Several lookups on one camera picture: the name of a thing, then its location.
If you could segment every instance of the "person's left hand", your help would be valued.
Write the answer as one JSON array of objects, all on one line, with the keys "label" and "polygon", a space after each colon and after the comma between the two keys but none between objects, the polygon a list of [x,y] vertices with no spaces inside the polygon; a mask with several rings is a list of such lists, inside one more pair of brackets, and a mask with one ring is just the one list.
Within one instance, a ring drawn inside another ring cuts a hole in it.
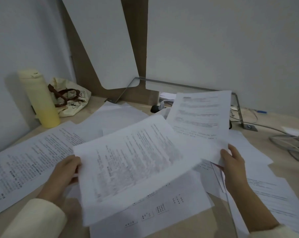
[{"label": "person's left hand", "polygon": [[80,158],[74,155],[60,161],[36,198],[47,200],[59,206],[60,198],[66,187],[78,182],[78,177],[73,177],[73,175],[80,165]]}]

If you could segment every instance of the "brown partition panel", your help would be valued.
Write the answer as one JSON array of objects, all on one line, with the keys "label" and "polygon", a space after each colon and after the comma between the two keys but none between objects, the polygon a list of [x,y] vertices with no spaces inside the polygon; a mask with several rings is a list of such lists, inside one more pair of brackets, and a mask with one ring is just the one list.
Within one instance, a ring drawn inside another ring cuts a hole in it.
[{"label": "brown partition panel", "polygon": [[[140,77],[146,77],[148,0],[121,0],[121,2],[136,60],[138,74]],[[124,88],[105,89],[101,86],[87,52],[85,51],[80,37],[62,2],[60,2],[60,10],[72,54],[77,83],[90,90],[92,95],[95,96],[105,98],[117,98],[120,96]],[[140,81],[137,87],[128,88],[121,97],[121,100],[156,105],[158,96],[159,92],[147,90],[145,88],[145,82]]]}]

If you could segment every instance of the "white board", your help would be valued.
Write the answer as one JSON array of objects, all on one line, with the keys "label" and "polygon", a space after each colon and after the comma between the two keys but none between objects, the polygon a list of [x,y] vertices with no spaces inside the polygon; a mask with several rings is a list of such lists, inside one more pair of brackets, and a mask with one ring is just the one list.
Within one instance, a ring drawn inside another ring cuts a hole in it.
[{"label": "white board", "polygon": [[[127,87],[138,71],[121,0],[63,2],[102,87]],[[139,82],[134,80],[131,87]]]},{"label": "white board", "polygon": [[299,0],[149,0],[146,77],[299,117]]}]

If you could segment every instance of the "metal bracket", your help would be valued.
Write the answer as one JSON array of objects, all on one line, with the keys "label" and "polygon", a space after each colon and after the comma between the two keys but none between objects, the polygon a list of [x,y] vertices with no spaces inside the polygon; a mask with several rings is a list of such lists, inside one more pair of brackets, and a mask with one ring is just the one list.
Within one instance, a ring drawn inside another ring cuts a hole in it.
[{"label": "metal bracket", "polygon": [[[193,88],[193,89],[203,90],[203,91],[219,91],[219,90],[216,90],[216,89],[200,88],[200,87],[183,85],[183,84],[178,84],[178,83],[164,82],[164,81],[159,81],[159,80],[154,80],[154,79],[148,79],[148,78],[144,78],[144,77],[135,77],[135,78],[132,79],[132,81],[129,83],[129,85],[123,90],[123,92],[121,93],[121,95],[118,98],[116,98],[116,99],[110,99],[110,98],[108,98],[105,101],[109,101],[111,103],[117,103],[118,100],[120,99],[120,97],[129,88],[129,86],[132,84],[132,82],[134,80],[144,80],[144,81],[149,81],[149,82],[163,83],[163,84],[169,84],[169,85],[178,86],[178,87],[184,87],[184,88]],[[238,113],[239,113],[239,120],[240,120],[240,124],[241,124],[242,128],[247,129],[247,130],[251,130],[251,131],[257,131],[257,129],[255,128],[254,125],[245,124],[243,122],[238,95],[235,92],[232,92],[232,95],[235,97],[235,100],[236,100],[236,103],[237,103],[237,108],[238,108]]]}]

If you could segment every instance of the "yellow bottle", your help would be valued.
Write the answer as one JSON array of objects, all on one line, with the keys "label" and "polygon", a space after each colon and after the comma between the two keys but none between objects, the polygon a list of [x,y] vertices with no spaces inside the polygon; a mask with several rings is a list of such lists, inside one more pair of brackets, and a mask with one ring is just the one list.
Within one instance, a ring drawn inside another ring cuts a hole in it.
[{"label": "yellow bottle", "polygon": [[26,69],[17,73],[42,126],[58,126],[60,118],[43,75],[36,69]]}]

